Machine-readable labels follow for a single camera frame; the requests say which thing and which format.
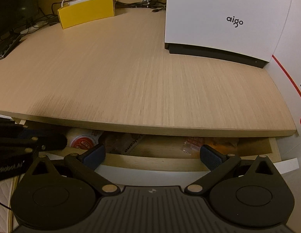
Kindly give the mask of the red white round container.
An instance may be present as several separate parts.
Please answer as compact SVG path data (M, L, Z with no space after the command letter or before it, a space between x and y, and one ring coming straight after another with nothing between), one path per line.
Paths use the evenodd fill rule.
M67 146L89 150L99 143L100 130L72 128L66 133Z

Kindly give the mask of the wooden desk drawer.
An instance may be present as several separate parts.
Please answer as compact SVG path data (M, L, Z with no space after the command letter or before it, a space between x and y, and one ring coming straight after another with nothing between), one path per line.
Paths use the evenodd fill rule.
M281 174L299 168L297 158L284 160L275 138L186 138L145 135L126 154L108 151L102 166L150 171L208 171L200 161L199 147L210 145L222 154L236 154L252 160L266 155Z

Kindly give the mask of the black keyboard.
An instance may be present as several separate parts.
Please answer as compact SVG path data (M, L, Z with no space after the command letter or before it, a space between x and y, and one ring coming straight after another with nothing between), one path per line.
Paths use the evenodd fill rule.
M22 38L21 34L10 35L2 42L0 42L0 60L7 57L7 55L19 44Z

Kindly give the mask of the white red-striped carton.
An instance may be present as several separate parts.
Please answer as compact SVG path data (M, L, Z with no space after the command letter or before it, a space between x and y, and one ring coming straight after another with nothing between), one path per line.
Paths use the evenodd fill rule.
M282 35L265 69L286 102L301 136L301 0L291 0Z

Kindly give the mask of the yellow cardboard box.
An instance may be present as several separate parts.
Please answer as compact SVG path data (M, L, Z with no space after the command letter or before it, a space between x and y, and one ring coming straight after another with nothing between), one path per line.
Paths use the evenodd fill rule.
M76 0L64 5L57 10L62 29L87 23L97 19L115 16L114 0Z

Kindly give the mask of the white aigo box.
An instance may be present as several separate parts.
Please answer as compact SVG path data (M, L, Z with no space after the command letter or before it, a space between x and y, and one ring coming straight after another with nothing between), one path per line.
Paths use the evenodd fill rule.
M292 0L167 0L165 48L262 68L282 35Z

